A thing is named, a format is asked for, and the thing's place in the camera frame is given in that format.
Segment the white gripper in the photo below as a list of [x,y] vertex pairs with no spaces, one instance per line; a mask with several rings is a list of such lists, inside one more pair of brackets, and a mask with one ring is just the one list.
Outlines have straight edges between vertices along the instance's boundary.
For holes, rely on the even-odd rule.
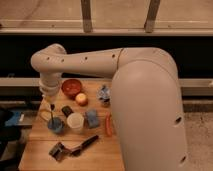
[[39,80],[39,90],[44,95],[43,99],[49,104],[53,105],[56,101],[55,95],[58,94],[61,87],[61,81],[56,80],[53,84],[45,83]]

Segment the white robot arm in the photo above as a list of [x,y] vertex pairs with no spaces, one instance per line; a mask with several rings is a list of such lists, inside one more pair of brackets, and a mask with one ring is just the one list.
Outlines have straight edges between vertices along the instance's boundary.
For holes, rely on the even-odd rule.
[[125,171],[187,171],[188,151],[178,70],[172,56],[155,47],[69,54],[52,44],[31,57],[39,88],[50,99],[61,75],[109,77],[110,107]]

